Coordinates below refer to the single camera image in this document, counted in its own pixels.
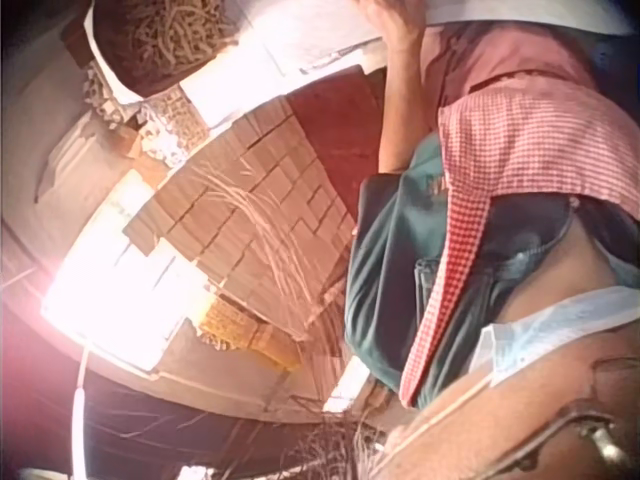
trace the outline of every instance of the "person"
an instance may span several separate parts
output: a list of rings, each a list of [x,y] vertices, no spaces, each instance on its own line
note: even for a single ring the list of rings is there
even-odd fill
[[[473,478],[580,399],[637,456],[638,125],[550,28],[426,28],[423,0],[355,1],[388,59],[345,339],[422,410],[373,477]],[[560,430],[526,478],[608,478]]]

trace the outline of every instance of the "white face mask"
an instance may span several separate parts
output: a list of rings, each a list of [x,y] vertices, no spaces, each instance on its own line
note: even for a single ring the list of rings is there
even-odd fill
[[[482,329],[469,371],[492,362],[491,386],[586,335],[640,319],[640,290],[610,287],[577,295],[538,313]]]

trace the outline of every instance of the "hand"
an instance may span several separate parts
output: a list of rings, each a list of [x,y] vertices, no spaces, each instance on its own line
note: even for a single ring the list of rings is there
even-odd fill
[[[353,0],[380,32],[390,50],[421,43],[426,24],[425,0]]]

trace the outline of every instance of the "denim jacket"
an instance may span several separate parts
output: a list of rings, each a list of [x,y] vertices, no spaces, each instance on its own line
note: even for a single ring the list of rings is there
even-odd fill
[[[400,175],[361,187],[358,233],[349,266],[345,338],[372,374],[398,391],[404,364],[429,300],[447,220],[437,135]],[[572,210],[605,254],[620,285],[639,288],[638,223],[614,205],[562,194],[497,198],[479,253],[416,398],[424,408],[465,372],[482,328],[569,229]]]

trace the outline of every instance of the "brick wall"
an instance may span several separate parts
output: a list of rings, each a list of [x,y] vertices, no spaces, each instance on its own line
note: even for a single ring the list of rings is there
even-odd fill
[[[353,227],[277,98],[198,151],[125,233],[145,254],[165,237],[212,283],[299,339]]]

